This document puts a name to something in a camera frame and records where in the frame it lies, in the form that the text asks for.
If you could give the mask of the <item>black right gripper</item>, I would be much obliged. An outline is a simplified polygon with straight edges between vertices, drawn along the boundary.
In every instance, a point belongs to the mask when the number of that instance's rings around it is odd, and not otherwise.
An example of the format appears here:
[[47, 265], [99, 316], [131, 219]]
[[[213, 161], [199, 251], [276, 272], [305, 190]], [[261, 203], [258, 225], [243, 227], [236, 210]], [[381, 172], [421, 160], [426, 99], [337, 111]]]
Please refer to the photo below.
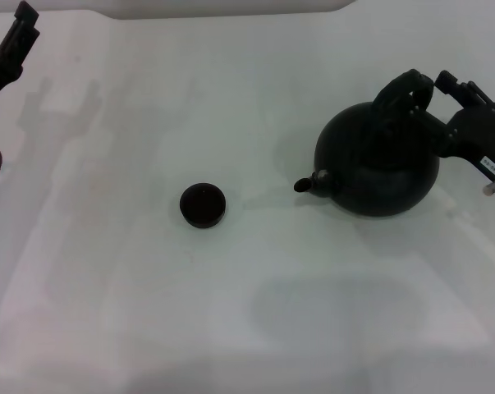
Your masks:
[[495, 180], [495, 102], [473, 81], [459, 82], [449, 71], [441, 71], [434, 86], [463, 109], [447, 124], [420, 106], [409, 111], [430, 150], [441, 158], [462, 158]]

